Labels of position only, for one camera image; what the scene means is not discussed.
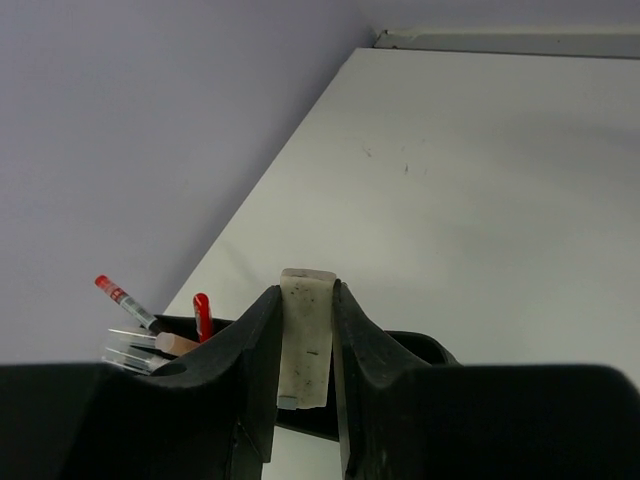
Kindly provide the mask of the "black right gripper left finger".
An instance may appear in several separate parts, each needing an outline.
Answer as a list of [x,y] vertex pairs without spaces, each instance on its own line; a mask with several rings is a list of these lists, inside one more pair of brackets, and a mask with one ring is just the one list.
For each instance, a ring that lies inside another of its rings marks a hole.
[[149,376],[105,363],[1,370],[5,479],[257,479],[272,456],[280,290]]

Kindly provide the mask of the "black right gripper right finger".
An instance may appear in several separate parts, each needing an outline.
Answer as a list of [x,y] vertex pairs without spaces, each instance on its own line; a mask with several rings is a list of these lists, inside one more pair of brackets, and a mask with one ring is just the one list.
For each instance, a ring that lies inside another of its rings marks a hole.
[[344,283],[333,359],[347,479],[635,479],[639,393],[598,365],[393,366]]

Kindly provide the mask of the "black gel pen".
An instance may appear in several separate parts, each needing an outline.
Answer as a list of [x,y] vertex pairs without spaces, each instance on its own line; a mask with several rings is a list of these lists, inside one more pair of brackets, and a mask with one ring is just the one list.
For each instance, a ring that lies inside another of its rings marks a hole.
[[154,334],[162,331],[158,318],[149,313],[137,300],[109,277],[100,275],[94,280],[94,283],[144,329]]

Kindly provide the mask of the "grey eraser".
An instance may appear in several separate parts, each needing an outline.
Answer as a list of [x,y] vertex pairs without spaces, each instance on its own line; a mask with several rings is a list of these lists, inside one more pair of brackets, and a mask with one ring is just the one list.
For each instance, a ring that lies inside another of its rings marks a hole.
[[336,275],[282,271],[283,332],[277,406],[306,410],[327,404],[332,351],[332,299]]

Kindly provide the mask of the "red gel pen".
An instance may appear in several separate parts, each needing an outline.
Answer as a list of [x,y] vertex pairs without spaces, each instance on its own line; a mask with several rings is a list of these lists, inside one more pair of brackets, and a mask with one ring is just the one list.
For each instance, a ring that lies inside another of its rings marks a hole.
[[192,300],[196,332],[199,342],[204,343],[214,334],[214,322],[211,312],[210,300],[205,293],[197,293]]

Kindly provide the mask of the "white refill pen red end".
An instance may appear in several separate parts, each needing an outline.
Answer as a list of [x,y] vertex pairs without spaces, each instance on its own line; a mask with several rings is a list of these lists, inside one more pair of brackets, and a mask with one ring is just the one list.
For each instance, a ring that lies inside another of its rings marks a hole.
[[168,364],[155,346],[156,336],[141,329],[109,329],[102,361],[137,375],[150,375]]

